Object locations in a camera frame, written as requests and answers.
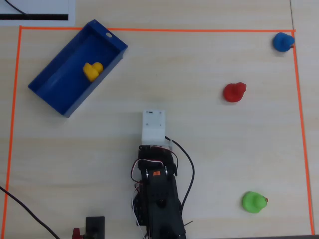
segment blue plastic bin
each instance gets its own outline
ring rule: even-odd
[[[118,64],[127,47],[97,20],[93,20],[76,34],[28,87],[60,114],[70,117]],[[100,62],[104,67],[93,82],[83,73],[86,62]]]

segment cable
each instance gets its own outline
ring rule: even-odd
[[[163,148],[163,147],[160,147],[160,146],[152,146],[152,148],[161,148],[161,149],[164,149],[164,150],[167,150],[167,151],[169,151],[169,152],[171,152],[172,154],[174,154],[175,155],[175,157],[176,157],[176,169],[178,169],[178,157],[177,157],[177,155],[172,151],[172,150],[170,150],[170,149],[168,149],[168,148]]]
[[[0,189],[10,196],[13,200],[19,203],[38,223],[40,223],[45,229],[47,229],[56,239],[60,239],[57,234],[52,231],[50,227],[48,227],[44,222],[42,222],[23,202],[21,202],[18,198],[8,192],[6,189],[0,186]]]
[[[139,188],[139,187],[135,188],[135,190],[134,190],[134,192],[133,192],[133,196],[132,196],[132,210],[133,210],[134,217],[135,217],[135,219],[136,219],[136,223],[138,224],[138,226],[139,226],[139,228],[140,228],[140,230],[141,230],[142,236],[143,236],[143,238],[145,239],[145,236],[144,236],[144,234],[143,234],[142,228],[141,228],[141,226],[140,226],[140,224],[139,224],[139,220],[138,220],[138,218],[136,217],[136,214],[135,214],[135,212],[134,212],[133,199],[134,199],[134,193],[135,193],[135,191],[136,191],[138,188]]]
[[[12,8],[14,8],[14,9],[17,10],[18,12],[20,12],[21,14],[28,16],[27,13],[25,13],[24,11],[21,11],[19,8],[15,7],[15,6],[12,5],[11,3],[9,3],[8,0],[4,0],[4,1],[5,1],[6,3],[8,3]]]
[[[161,165],[164,167],[163,162],[162,162],[162,161],[159,161],[159,160],[144,159],[144,158],[140,158],[140,159],[135,160],[135,162],[134,162],[134,164],[133,164],[133,166],[132,166],[132,169],[131,169],[131,179],[132,179],[134,182],[136,182],[137,184],[142,184],[142,183],[140,183],[139,181],[135,180],[132,175],[133,175],[133,171],[134,171],[134,168],[135,168],[137,162],[139,162],[140,160],[145,160],[145,161],[153,162],[153,163],[161,163]]]
[[[192,174],[192,177],[191,177],[191,181],[190,181],[188,190],[187,190],[187,192],[186,192],[186,194],[185,194],[185,197],[184,197],[184,200],[183,200],[183,202],[182,202],[182,204],[181,204],[180,214],[182,214],[183,208],[184,208],[184,205],[185,205],[185,201],[186,201],[186,199],[187,199],[187,197],[188,197],[188,194],[189,194],[190,189],[191,189],[191,187],[192,187],[192,185],[193,185],[193,182],[194,182],[195,167],[194,167],[193,161],[192,161],[191,158],[189,157],[188,153],[183,149],[183,147],[180,146],[180,145],[179,145],[176,141],[174,141],[174,140],[172,140],[172,142],[173,142],[174,144],[176,144],[176,145],[180,148],[181,151],[183,151],[183,153],[184,153],[184,154],[186,155],[186,157],[188,158],[188,160],[189,160],[189,162],[190,162],[190,165],[191,165],[191,168],[192,168],[192,170],[193,170],[193,174]]]

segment orange tape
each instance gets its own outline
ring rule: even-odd
[[[294,51],[295,74],[296,74],[296,83],[297,83],[297,92],[298,92],[298,104],[299,104],[301,132],[302,132],[302,136],[303,136],[303,146],[304,146],[304,158],[305,158],[305,168],[306,168],[309,220],[310,220],[311,234],[314,235],[315,234],[315,226],[314,226],[314,217],[313,217],[313,204],[312,204],[312,197],[311,197],[308,154],[307,154],[307,144],[306,144],[306,133],[305,133],[305,124],[304,124],[303,104],[302,104],[301,92],[300,92],[296,44],[295,44],[295,47],[294,47],[293,51]]]
[[[14,74],[14,84],[13,84],[13,98],[12,98],[12,110],[11,110],[11,125],[10,125],[10,140],[9,140],[9,152],[8,152],[8,163],[6,172],[6,184],[5,189],[9,190],[10,181],[10,170],[11,170],[11,156],[12,156],[12,143],[13,143],[13,129],[14,129],[14,113],[15,113],[15,100],[16,100],[16,88],[17,88],[17,78],[18,78],[18,68],[19,68],[19,58],[20,58],[20,48],[21,48],[21,35],[23,29],[29,30],[81,30],[81,27],[35,27],[35,26],[19,26],[18,44],[15,60],[15,74]],[[151,29],[151,28],[116,28],[110,27],[109,30],[114,31],[152,31],[152,32],[291,32],[292,36],[295,36],[295,29],[265,29],[265,30],[255,30],[255,29]],[[301,99],[300,83],[299,83],[299,73],[298,73],[298,63],[297,63],[297,52],[296,44],[293,49],[294,51],[294,63],[295,63],[295,74],[298,92],[298,103],[299,103],[299,113],[301,121],[301,130],[303,137],[304,146],[304,158],[305,158],[305,168],[306,168],[306,180],[307,180],[307,193],[308,193],[308,206],[309,206],[309,218],[310,227],[312,235],[315,235],[313,209],[312,209],[312,196],[311,196],[311,186],[310,186],[310,176],[309,176],[309,165],[308,165],[308,155],[307,155],[307,144],[306,144],[306,133],[304,125],[303,116],[303,106]],[[2,218],[2,229],[1,229],[1,239],[4,239],[5,233],[5,222],[6,222],[6,212],[7,212],[7,194],[4,196],[4,206],[3,206],[3,218]]]
[[[16,50],[15,73],[14,73],[14,83],[13,83],[13,97],[12,97],[12,110],[11,110],[9,153],[8,153],[8,163],[7,163],[7,168],[6,168],[5,189],[6,189],[7,191],[9,191],[10,170],[11,170],[11,156],[12,156],[12,143],[13,143],[13,128],[14,128],[16,85],[17,85],[18,69],[19,69],[19,58],[20,58],[20,48],[21,48],[21,34],[22,34],[22,27],[19,26],[18,46],[17,46],[17,50]],[[1,239],[4,239],[7,204],[8,204],[8,195],[5,194],[5,195],[4,195],[4,205],[3,205],[3,217],[2,217]]]
[[[43,26],[23,26],[22,29],[29,30],[81,30],[81,27],[43,27]],[[294,32],[294,29],[156,29],[156,28],[122,28],[108,27],[110,31],[161,31],[161,32]]]

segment black power cord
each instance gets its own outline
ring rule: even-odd
[[[27,13],[25,13],[24,11],[21,11],[19,8],[15,7],[14,5],[12,5],[8,0],[4,0],[6,3],[8,3],[12,8],[14,8],[15,10],[17,10],[18,12],[20,12],[23,15],[28,15]]]
[[[0,190],[10,196],[13,200],[19,203],[38,223],[40,223],[45,229],[47,229],[56,239],[60,239],[57,234],[52,231],[50,227],[48,227],[43,221],[41,221],[23,202],[21,202],[18,198],[8,192],[6,189],[0,186]]]
[[[191,160],[191,158],[189,157],[188,153],[183,149],[182,146],[180,146],[176,141],[171,140],[171,139],[170,139],[169,137],[167,137],[167,136],[165,136],[165,139],[167,139],[167,140],[169,140],[169,141],[172,141],[174,144],[176,144],[176,145],[180,148],[181,151],[183,151],[183,153],[184,153],[184,154],[186,155],[186,157],[188,158],[188,160],[189,160],[189,162],[190,162],[190,165],[191,165],[191,168],[192,168],[192,170],[193,170],[193,174],[192,174],[192,177],[191,177],[191,181],[190,181],[188,190],[187,190],[187,192],[186,192],[186,194],[185,194],[185,197],[184,197],[184,200],[183,200],[183,202],[182,202],[182,204],[181,204],[180,213],[182,214],[185,201],[186,201],[186,199],[187,199],[187,197],[188,197],[188,194],[189,194],[190,189],[191,189],[191,187],[192,187],[192,185],[193,185],[193,182],[194,182],[195,167],[194,167],[193,161]]]

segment red wire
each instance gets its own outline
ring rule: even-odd
[[[132,169],[131,169],[131,179],[132,179],[134,182],[136,182],[137,184],[142,184],[142,183],[140,183],[139,181],[135,180],[132,175],[133,175],[133,170],[134,170],[134,168],[135,168],[136,163],[137,163],[138,161],[140,161],[140,160],[145,160],[145,161],[154,162],[154,163],[161,163],[161,164],[164,166],[163,162],[160,161],[160,160],[144,159],[144,158],[139,158],[139,159],[135,160],[135,162],[134,162],[134,164],[133,164],[133,166],[132,166]]]
[[[163,148],[163,147],[160,147],[160,146],[152,146],[152,148],[161,148],[161,149],[164,149],[164,150],[167,150],[167,151],[169,151],[169,152],[171,152],[172,154],[174,154],[175,155],[175,157],[176,157],[176,161],[177,161],[177,168],[178,168],[178,157],[177,157],[177,155],[173,152],[173,151],[171,151],[170,149],[168,149],[168,148]]]

